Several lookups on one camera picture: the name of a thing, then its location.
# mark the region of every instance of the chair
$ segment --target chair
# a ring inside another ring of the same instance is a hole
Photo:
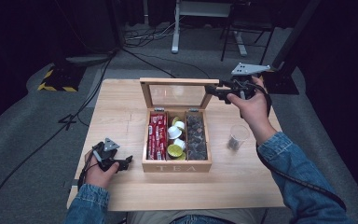
[[[222,58],[220,59],[220,61],[223,61],[225,57],[227,44],[234,44],[227,42],[229,33],[231,31],[236,31],[259,34],[258,38],[253,44],[235,44],[264,48],[263,56],[261,57],[259,63],[263,64],[264,57],[266,56],[266,52],[269,47],[269,41],[271,40],[275,29],[272,17],[272,11],[269,9],[268,2],[252,0],[234,2],[230,7],[230,12],[227,18],[227,25],[223,29],[222,34],[220,35],[221,39],[224,32],[226,32],[225,45],[223,47]],[[257,45],[257,41],[265,32],[269,32],[267,44]]]

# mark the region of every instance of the blue denim jacket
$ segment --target blue denim jacket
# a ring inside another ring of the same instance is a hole
[[[284,133],[274,134],[257,149],[278,170],[313,185],[334,192],[316,166]],[[299,186],[272,173],[283,196],[284,204],[293,212],[291,223],[352,223],[345,211],[321,193]],[[104,223],[109,193],[92,185],[84,185],[69,207],[65,223]],[[174,222],[224,224],[212,217],[187,216]]]

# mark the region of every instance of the table top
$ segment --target table top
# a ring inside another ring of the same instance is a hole
[[[187,210],[247,207],[281,207],[282,195],[270,171],[258,159],[255,138],[238,151],[227,148],[230,127],[247,123],[235,105],[213,97],[205,109],[213,164],[209,173],[144,173],[142,155],[147,108],[139,79],[106,79],[101,86],[83,151],[84,156],[109,137],[120,145],[117,159],[133,156],[129,170],[113,176],[109,211]],[[273,108],[269,119],[281,126]],[[72,186],[67,206],[77,194]]]

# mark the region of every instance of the person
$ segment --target person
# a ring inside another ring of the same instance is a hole
[[[253,77],[253,82],[264,87],[257,77]],[[249,124],[259,146],[257,151],[264,160],[287,175],[334,192],[300,147],[272,127],[264,93],[257,90],[249,100],[242,100],[234,94],[229,94],[227,98]],[[73,200],[65,223],[104,223],[109,199],[106,187],[116,170],[117,164],[107,172],[99,166],[89,168],[86,184]],[[291,223],[352,223],[336,201],[273,172],[272,177],[281,191],[284,204],[292,211]],[[256,223],[256,218],[251,209],[151,211],[129,212],[127,223]]]

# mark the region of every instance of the open lid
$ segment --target open lid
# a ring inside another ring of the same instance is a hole
[[[217,86],[218,79],[141,77],[147,108],[205,109],[212,95],[205,86]]]

